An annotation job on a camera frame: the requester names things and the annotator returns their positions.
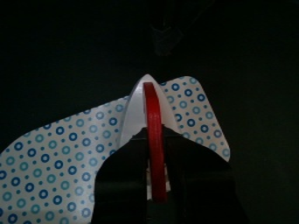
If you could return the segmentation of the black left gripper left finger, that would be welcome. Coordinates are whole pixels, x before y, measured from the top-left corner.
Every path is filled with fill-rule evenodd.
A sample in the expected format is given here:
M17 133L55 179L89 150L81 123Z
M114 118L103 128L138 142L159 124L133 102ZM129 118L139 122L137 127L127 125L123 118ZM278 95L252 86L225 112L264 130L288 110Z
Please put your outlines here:
M142 129L101 166L91 224L146 224L147 131Z

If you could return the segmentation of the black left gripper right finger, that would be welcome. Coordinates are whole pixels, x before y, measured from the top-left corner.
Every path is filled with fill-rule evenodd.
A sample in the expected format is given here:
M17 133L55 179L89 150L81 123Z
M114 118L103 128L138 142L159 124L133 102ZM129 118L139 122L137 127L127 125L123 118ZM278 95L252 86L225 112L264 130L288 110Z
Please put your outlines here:
M178 224L249 224L230 163L165 128L165 155Z

